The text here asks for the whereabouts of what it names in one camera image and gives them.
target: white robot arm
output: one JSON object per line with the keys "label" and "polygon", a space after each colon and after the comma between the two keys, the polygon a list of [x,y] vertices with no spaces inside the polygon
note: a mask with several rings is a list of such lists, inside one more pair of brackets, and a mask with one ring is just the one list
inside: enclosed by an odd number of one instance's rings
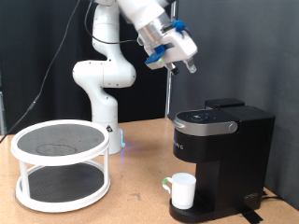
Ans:
{"label": "white robot arm", "polygon": [[[166,67],[173,74],[178,70],[173,62],[184,61],[191,73],[196,71],[192,56],[197,47],[184,28],[172,23],[164,11],[173,0],[95,0],[93,36],[98,40],[120,41],[120,9],[139,33],[138,43],[144,46],[151,69]],[[85,61],[75,65],[73,77],[87,92],[92,104],[93,122],[109,131],[109,154],[123,147],[122,130],[118,127],[118,102],[104,88],[124,88],[134,84],[133,66],[122,56],[119,44],[105,44],[93,38],[93,47],[107,56],[106,61]]]}

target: coffee maker lid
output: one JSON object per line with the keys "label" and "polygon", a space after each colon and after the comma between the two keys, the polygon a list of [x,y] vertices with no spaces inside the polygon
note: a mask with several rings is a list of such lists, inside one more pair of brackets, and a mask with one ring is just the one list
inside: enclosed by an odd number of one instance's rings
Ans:
{"label": "coffee maker lid", "polygon": [[238,120],[221,110],[180,112],[173,120],[176,130],[193,136],[235,133]]}

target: black coffee maker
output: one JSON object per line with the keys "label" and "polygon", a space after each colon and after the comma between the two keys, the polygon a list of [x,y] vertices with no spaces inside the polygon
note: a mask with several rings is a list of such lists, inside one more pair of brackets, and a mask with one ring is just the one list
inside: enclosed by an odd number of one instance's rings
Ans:
{"label": "black coffee maker", "polygon": [[170,215],[196,223],[260,208],[275,116],[236,99],[178,113],[174,154],[196,163],[193,207]]}

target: black cable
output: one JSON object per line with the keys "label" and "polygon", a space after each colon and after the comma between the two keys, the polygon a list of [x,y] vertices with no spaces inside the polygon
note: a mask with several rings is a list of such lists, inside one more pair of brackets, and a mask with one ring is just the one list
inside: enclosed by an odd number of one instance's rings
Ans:
{"label": "black cable", "polygon": [[283,198],[279,197],[279,196],[273,196],[273,197],[262,197],[261,202],[268,200],[268,199],[278,199],[278,200],[283,200]]}
{"label": "black cable", "polygon": [[73,12],[72,12],[72,15],[71,15],[71,17],[70,17],[69,20],[68,20],[68,23],[67,23],[67,25],[66,25],[66,29],[65,29],[65,33],[64,33],[64,38],[63,38],[63,40],[62,40],[62,42],[61,42],[59,48],[57,49],[57,51],[56,51],[56,53],[55,53],[55,56],[53,57],[53,59],[52,59],[50,65],[49,65],[49,68],[48,68],[48,70],[47,70],[47,72],[46,72],[46,75],[45,75],[45,77],[44,77],[43,83],[42,83],[42,85],[41,85],[41,87],[40,87],[39,94],[38,94],[37,97],[34,99],[34,101],[30,104],[30,106],[28,107],[27,111],[26,111],[26,112],[24,113],[24,115],[18,120],[18,122],[16,122],[16,123],[9,129],[9,131],[7,132],[7,134],[4,135],[4,136],[2,137],[2,139],[1,139],[1,141],[0,141],[0,144],[1,144],[1,143],[3,142],[3,140],[4,140],[4,139],[5,139],[5,138],[6,138],[6,137],[7,137],[7,136],[14,130],[14,128],[15,128],[15,127],[16,127],[16,126],[17,126],[17,125],[18,125],[18,124],[19,124],[19,123],[26,117],[26,115],[29,113],[29,111],[32,110],[33,107],[36,105],[36,101],[39,99],[39,96],[41,95],[41,93],[42,93],[42,91],[43,91],[43,89],[44,89],[45,81],[46,81],[46,79],[47,79],[47,77],[48,77],[50,68],[52,67],[52,64],[54,63],[54,61],[55,61],[57,55],[59,54],[59,52],[60,52],[60,50],[61,50],[61,48],[62,48],[62,46],[63,46],[63,44],[64,44],[64,40],[65,40],[66,35],[67,35],[67,31],[68,31],[69,24],[70,24],[70,22],[71,22],[71,20],[72,20],[72,18],[73,18],[73,16],[74,16],[74,14],[75,14],[75,12],[76,12],[76,9],[77,9],[77,7],[78,7],[79,2],[80,2],[80,0],[77,1],[77,4],[76,4],[76,6],[75,6],[75,8],[74,8],[74,10],[73,10]]}
{"label": "black cable", "polygon": [[106,42],[106,41],[102,41],[102,40],[99,40],[98,38],[94,37],[91,32],[88,30],[87,28],[87,17],[88,17],[88,14],[90,13],[90,10],[91,10],[91,6],[92,6],[92,3],[93,3],[93,0],[91,0],[91,3],[90,5],[88,6],[87,8],[87,11],[86,11],[86,14],[85,14],[85,20],[84,20],[84,25],[85,25],[85,29],[87,31],[87,33],[95,40],[97,40],[98,42],[101,42],[101,43],[104,43],[104,44],[123,44],[123,43],[128,43],[128,42],[137,42],[137,40],[124,40],[124,41],[120,41],[120,42]]}

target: mug handle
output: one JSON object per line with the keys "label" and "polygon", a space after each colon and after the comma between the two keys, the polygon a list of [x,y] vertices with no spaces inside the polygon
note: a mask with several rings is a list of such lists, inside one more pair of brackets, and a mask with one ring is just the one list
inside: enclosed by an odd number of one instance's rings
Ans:
{"label": "mug handle", "polygon": [[166,177],[166,178],[162,181],[162,186],[163,186],[163,188],[164,188],[164,189],[167,189],[168,192],[169,192],[169,194],[170,194],[171,190],[170,190],[170,188],[166,185],[167,182],[172,183],[172,178],[170,178],[170,177]]}

